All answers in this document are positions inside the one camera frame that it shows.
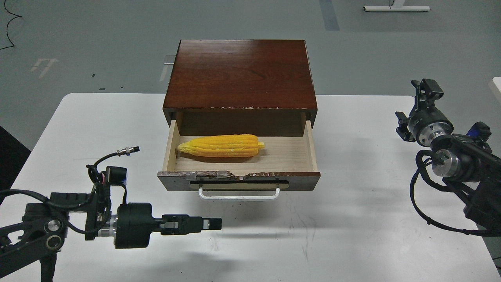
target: wooden top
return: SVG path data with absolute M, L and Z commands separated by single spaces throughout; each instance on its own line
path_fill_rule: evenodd
M 317 102 L 304 40 L 181 40 L 164 110 L 295 109 Z

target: wooden cabinet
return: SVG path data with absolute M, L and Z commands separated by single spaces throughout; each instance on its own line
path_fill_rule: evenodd
M 317 103 L 303 40 L 182 40 L 163 105 L 170 126 L 158 177 L 169 191 L 313 190 Z M 251 158 L 179 153 L 199 136 L 254 134 Z

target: drawer handle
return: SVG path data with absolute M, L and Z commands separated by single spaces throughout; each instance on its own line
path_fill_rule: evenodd
M 276 199 L 280 194 L 280 188 L 275 189 L 275 194 L 271 196 L 206 196 L 203 194 L 203 187 L 198 188 L 198 195 L 202 200 L 218 201 L 238 201 L 238 202 L 265 202 Z

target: white desk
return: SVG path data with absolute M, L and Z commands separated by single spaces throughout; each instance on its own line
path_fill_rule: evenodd
M 489 82 L 489 87 L 491 88 L 494 96 L 501 103 L 501 77 L 495 77 Z
M 426 225 L 409 200 L 421 149 L 395 133 L 407 96 L 317 96 L 313 128 L 318 167 L 314 191 L 282 192 L 273 202 L 205 202 L 196 192 L 167 192 L 156 177 L 168 126 L 163 94 L 73 93 L 66 96 L 13 189 L 88 193 L 86 164 L 125 146 L 141 152 L 111 158 L 128 169 L 130 202 L 153 215 L 222 217 L 223 230 L 152 234 L 145 249 L 115 250 L 112 238 L 84 241 L 69 231 L 55 281 L 499 281 L 480 237 Z M 113 194 L 114 209 L 121 198 Z M 475 228 L 463 204 L 422 181 L 416 200 L 433 219 Z M 26 196 L 8 197 L 0 225 L 21 221 Z M 83 227 L 85 215 L 71 220 Z M 4 281 L 37 281 L 33 263 Z

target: toy corn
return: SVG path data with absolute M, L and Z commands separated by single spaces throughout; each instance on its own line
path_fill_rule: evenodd
M 233 134 L 200 137 L 177 146 L 179 152 L 194 156 L 232 158 L 252 157 L 265 144 L 252 134 Z

